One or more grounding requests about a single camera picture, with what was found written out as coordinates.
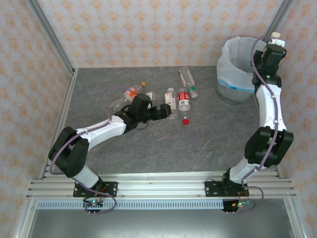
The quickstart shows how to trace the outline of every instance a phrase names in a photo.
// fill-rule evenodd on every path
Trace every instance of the metal frame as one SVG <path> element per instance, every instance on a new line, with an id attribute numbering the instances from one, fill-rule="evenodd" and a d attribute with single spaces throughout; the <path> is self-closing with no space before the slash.
<path id="1" fill-rule="evenodd" d="M 59 109 L 59 114 L 58 114 L 59 116 L 58 116 L 58 119 L 57 119 L 55 127 L 54 127 L 54 134 L 53 134 L 53 137 L 52 137 L 50 148 L 52 148 L 52 146 L 54 145 L 54 142 L 58 138 L 61 130 L 63 130 L 63 128 L 65 126 L 65 122 L 66 122 L 66 118 L 67 118 L 67 113 L 68 113 L 71 97 L 72 97 L 72 94 L 73 94 L 73 91 L 74 91 L 74 87 L 75 87 L 77 73 L 78 73 L 78 69 L 76 68 L 74 70 L 74 72 L 71 74 L 70 78 L 69 78 L 69 82 L 68 82 L 68 86 L 67 86 L 64 98 L 63 98 L 63 102 L 62 102 L 62 104 L 60 106 L 60 109 Z M 45 173 L 48 161 L 49 161 L 49 159 L 47 157 L 45 157 L 44 163 L 42 165 L 42 169 L 41 169 L 41 172 L 40 172 L 40 175 L 39 175 L 40 179 L 43 179 L 43 177 L 44 177 L 44 173 Z"/>
<path id="2" fill-rule="evenodd" d="M 270 24 L 266 35 L 270 36 L 273 31 L 278 30 L 278 27 L 282 23 L 283 19 L 285 18 L 286 14 L 288 13 L 289 8 L 293 4 L 294 0 L 284 0 L 281 7 L 277 11 L 277 14 L 275 15 L 272 23 Z"/>
<path id="3" fill-rule="evenodd" d="M 74 71 L 74 68 L 67 54 L 65 53 L 61 43 L 59 42 L 55 32 L 53 31 L 48 19 L 46 18 L 41 6 L 39 5 L 38 1 L 37 0 L 26 0 L 26 1 L 28 2 L 29 6 L 33 10 L 34 14 L 36 15 L 38 21 L 40 22 L 40 25 L 42 26 L 51 44 L 56 50 L 56 53 L 60 57 L 64 67 L 66 68 L 69 74 L 72 74 Z"/>
<path id="4" fill-rule="evenodd" d="M 61 58 L 65 68 L 71 74 L 63 104 L 60 109 L 59 118 L 55 125 L 52 144 L 65 125 L 67 112 L 76 81 L 78 69 L 74 71 L 65 51 L 63 50 L 57 36 L 45 17 L 37 0 L 27 0 L 33 9 L 45 33 L 50 39 L 54 49 Z M 277 30 L 286 16 L 294 0 L 284 0 L 272 21 L 267 35 Z M 16 231 L 15 238 L 27 238 L 35 216 L 38 205 L 43 199 L 54 201 L 76 202 L 80 198 L 72 197 L 74 181 L 64 176 L 52 176 L 49 174 L 50 161 L 46 160 L 43 165 L 40 180 L 33 180 L 27 193 L 25 207 L 22 211 Z M 103 180 L 119 182 L 117 200 L 119 202 L 140 201 L 209 201 L 205 196 L 204 182 L 207 178 L 216 181 L 221 180 L 224 171 L 219 172 L 184 172 L 184 173 L 152 173 L 152 174 L 111 174 L 101 175 Z M 253 176 L 248 184 L 260 186 L 264 190 L 265 198 L 283 198 L 293 229 L 295 238 L 309 238 L 309 232 L 300 212 L 300 203 L 296 196 L 291 179 L 283 179 L 279 170 L 264 170 Z M 252 199 L 260 199 L 260 192 L 250 189 Z M 225 199 L 228 197 L 215 197 L 212 200 Z"/>

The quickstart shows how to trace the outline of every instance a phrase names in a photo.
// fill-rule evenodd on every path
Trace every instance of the small bottle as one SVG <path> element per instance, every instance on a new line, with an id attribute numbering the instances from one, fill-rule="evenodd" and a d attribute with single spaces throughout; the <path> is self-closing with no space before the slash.
<path id="1" fill-rule="evenodd" d="M 179 116 L 183 120 L 184 125 L 189 124 L 189 111 L 190 111 L 190 102 L 189 102 L 189 94 L 186 88 L 181 88 L 178 94 L 178 109 Z"/>
<path id="2" fill-rule="evenodd" d="M 167 93 L 165 93 L 165 103 L 169 104 L 172 110 L 168 119 L 178 119 L 176 93 L 173 88 L 168 88 Z"/>
<path id="3" fill-rule="evenodd" d="M 130 87 L 119 98 L 117 98 L 116 100 L 112 102 L 112 104 L 110 105 L 110 108 L 114 112 L 119 112 L 124 106 L 131 104 L 135 96 L 138 93 L 141 93 L 145 86 L 146 86 L 146 83 L 142 82 L 141 84 Z"/>
<path id="4" fill-rule="evenodd" d="M 182 79 L 184 88 L 187 88 L 192 98 L 196 98 L 198 96 L 198 93 L 195 90 L 195 81 L 189 71 L 189 68 L 187 66 L 181 67 L 179 69 L 179 75 Z"/>

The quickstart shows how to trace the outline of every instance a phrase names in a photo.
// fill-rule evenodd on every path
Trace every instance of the red bottle cap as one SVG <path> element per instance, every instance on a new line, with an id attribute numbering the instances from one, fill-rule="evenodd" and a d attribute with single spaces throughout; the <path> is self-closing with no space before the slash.
<path id="1" fill-rule="evenodd" d="M 183 124 L 184 124 L 184 125 L 188 125 L 188 124 L 189 124 L 189 120 L 188 120 L 188 119 L 184 119 L 184 120 L 183 120 Z"/>

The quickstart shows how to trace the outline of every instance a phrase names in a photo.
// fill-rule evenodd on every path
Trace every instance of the trash bin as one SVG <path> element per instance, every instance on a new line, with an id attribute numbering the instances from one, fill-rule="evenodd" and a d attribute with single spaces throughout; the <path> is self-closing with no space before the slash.
<path id="1" fill-rule="evenodd" d="M 227 103 L 244 103 L 254 93 L 251 48 L 255 41 L 251 37 L 235 37 L 222 48 L 217 62 L 216 92 Z M 259 41 L 255 50 L 263 50 L 265 46 L 265 42 Z"/>

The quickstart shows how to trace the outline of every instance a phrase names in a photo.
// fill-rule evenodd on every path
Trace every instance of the orange patterned wall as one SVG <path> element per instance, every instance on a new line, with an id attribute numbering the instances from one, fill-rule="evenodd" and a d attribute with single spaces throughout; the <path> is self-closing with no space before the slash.
<path id="1" fill-rule="evenodd" d="M 216 65 L 283 0 L 39 0 L 74 67 Z"/>
<path id="2" fill-rule="evenodd" d="M 294 142 L 281 163 L 295 179 L 305 220 L 317 237 L 317 4 L 297 0 L 279 32 L 287 55 L 281 62 L 282 109 Z"/>
<path id="3" fill-rule="evenodd" d="M 1 0 L 0 15 L 0 237 L 11 238 L 69 75 L 26 0 Z"/>

